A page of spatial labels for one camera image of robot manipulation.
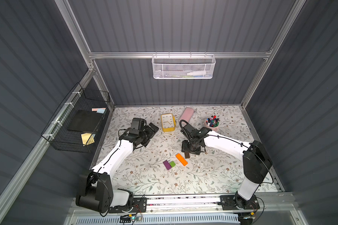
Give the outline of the orange building block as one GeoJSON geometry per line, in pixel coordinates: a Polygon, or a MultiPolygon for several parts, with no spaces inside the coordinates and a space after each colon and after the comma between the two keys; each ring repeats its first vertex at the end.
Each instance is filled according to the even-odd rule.
{"type": "Polygon", "coordinates": [[[188,165],[188,162],[186,161],[186,159],[180,154],[176,154],[176,158],[179,160],[179,162],[183,165],[186,166],[188,165]]]}

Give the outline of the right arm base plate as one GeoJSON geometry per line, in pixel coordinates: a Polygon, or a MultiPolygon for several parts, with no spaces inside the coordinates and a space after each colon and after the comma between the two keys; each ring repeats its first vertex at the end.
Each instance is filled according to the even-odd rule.
{"type": "Polygon", "coordinates": [[[221,195],[219,205],[222,206],[222,209],[225,211],[230,210],[253,210],[256,211],[260,209],[259,202],[257,197],[253,195],[249,200],[245,200],[241,196],[234,195],[221,195]]]}

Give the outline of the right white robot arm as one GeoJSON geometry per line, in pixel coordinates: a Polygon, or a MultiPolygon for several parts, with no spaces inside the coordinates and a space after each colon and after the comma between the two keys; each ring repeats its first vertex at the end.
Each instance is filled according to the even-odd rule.
{"type": "Polygon", "coordinates": [[[179,126],[181,133],[186,137],[182,142],[182,152],[200,155],[203,153],[202,148],[210,147],[221,150],[243,163],[244,179],[236,192],[236,199],[248,202],[264,182],[272,166],[263,144],[259,141],[241,142],[207,127],[196,129],[185,120],[180,120],[179,126]]]}

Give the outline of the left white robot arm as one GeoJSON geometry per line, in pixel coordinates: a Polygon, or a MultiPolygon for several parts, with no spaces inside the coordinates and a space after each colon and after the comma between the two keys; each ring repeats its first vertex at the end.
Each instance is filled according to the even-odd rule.
{"type": "Polygon", "coordinates": [[[105,216],[107,213],[130,212],[137,204],[131,191],[114,188],[112,179],[120,165],[134,150],[146,147],[159,128],[146,120],[134,118],[124,130],[114,149],[92,169],[79,176],[76,206],[105,216]]]}

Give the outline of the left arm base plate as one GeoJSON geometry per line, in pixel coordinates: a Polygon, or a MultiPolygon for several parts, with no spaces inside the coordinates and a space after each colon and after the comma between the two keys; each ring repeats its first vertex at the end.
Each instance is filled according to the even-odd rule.
{"type": "Polygon", "coordinates": [[[146,212],[147,207],[147,198],[138,197],[129,199],[128,203],[125,206],[115,206],[109,208],[109,213],[144,213],[146,212]]]}

